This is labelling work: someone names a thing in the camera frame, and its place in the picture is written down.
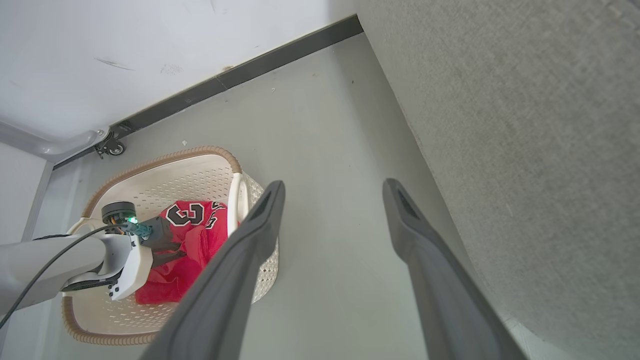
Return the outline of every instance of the clothing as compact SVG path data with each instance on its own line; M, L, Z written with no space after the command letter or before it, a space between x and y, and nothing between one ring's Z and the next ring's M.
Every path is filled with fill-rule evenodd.
M136 291L139 304L179 302L227 240L227 207L220 202L177 201L160 216L186 256L151 269Z

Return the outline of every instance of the white basket handle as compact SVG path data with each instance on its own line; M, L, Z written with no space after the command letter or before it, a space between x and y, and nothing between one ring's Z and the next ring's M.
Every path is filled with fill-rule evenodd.
M241 222L249 214L249 194L241 172L234 172L227 207L227 234L231 236L238 228L238 221Z
M105 226L105 223L96 218L80 218L80 220L78 220L78 222L76 222L71 227L71 229L67 231L67 234L69 235L75 234L83 225L87 225L92 231L92 230L96 230L99 227Z

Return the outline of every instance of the floor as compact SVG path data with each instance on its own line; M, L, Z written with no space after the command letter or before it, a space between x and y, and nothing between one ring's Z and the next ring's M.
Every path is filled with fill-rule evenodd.
M437 186L364 34L218 94L56 170L36 235L64 231L109 177L201 145L232 152L266 186L287 187L280 269L252 306L241 359L424 359L408 272L382 204L394 177L470 268ZM135 359L144 346L74 341L59 299L44 324L57 359Z

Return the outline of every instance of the perforated basket wall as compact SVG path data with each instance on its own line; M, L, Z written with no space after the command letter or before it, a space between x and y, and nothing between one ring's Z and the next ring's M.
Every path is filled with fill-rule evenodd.
M100 210L115 201L131 201L141 221L157 216L176 200L218 200L228 204L233 173L242 172L237 160L220 147L176 152L130 169L109 180L89 200L83 217L101 218ZM251 208L264 189L243 174L247 194L241 201ZM269 291L278 275L278 244L260 267L253 302ZM112 301L106 287L66 293L63 318L79 341L101 345L151 342L177 304L140 305L134 295Z

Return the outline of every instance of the gray fabric surface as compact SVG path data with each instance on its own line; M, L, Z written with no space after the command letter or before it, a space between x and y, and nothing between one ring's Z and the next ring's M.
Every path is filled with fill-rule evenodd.
M362 0L358 16L501 311L640 355L640 28L623 0Z

